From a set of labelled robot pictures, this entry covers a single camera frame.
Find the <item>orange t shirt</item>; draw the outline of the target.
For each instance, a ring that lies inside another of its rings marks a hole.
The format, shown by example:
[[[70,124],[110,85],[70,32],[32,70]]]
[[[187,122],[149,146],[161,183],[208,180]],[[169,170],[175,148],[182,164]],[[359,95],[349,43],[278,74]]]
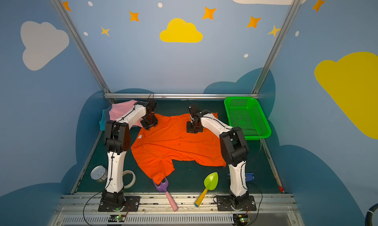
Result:
[[[196,134],[187,132],[189,114],[163,116],[156,114],[158,125],[141,129],[131,150],[140,169],[155,184],[174,170],[173,161],[195,161],[202,166],[225,167],[218,136],[210,130]]]

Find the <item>green plastic basket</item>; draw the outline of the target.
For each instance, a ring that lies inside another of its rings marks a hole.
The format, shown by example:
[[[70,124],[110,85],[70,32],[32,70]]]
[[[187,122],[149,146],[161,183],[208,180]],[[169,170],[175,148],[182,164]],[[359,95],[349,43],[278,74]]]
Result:
[[[248,141],[271,136],[271,127],[258,102],[250,97],[228,97],[224,100],[229,125],[240,127]]]

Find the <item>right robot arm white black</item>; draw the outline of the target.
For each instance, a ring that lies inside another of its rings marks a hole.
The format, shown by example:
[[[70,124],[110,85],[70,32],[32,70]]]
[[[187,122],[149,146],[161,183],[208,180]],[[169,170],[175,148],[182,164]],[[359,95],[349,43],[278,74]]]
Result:
[[[229,166],[230,201],[237,208],[249,199],[245,171],[249,148],[244,133],[239,127],[226,125],[210,111],[201,111],[197,104],[190,105],[188,110],[191,119],[187,122],[188,133],[203,132],[206,128],[219,138],[221,155]]]

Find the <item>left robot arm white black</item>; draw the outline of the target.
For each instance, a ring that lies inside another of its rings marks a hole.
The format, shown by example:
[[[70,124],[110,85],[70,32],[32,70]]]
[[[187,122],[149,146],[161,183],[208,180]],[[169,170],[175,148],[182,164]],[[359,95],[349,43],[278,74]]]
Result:
[[[102,201],[119,207],[124,204],[123,167],[125,155],[130,148],[130,129],[140,122],[145,130],[156,127],[158,120],[154,109],[156,101],[148,98],[146,101],[137,101],[130,111],[105,125],[105,147],[108,155],[108,178],[102,192]]]

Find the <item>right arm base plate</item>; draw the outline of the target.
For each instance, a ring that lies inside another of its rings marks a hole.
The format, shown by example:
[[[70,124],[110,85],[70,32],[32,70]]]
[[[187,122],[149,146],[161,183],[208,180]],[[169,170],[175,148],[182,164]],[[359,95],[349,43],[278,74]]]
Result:
[[[257,211],[257,205],[253,196],[249,196],[249,199],[238,208],[232,207],[229,195],[215,195],[213,201],[218,211]]]

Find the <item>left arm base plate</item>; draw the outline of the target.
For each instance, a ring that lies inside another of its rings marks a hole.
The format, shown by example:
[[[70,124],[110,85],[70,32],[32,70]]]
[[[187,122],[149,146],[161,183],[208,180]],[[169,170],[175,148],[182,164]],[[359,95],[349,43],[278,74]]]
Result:
[[[115,199],[103,197],[100,200],[98,212],[136,212],[140,203],[139,196],[123,196]]]

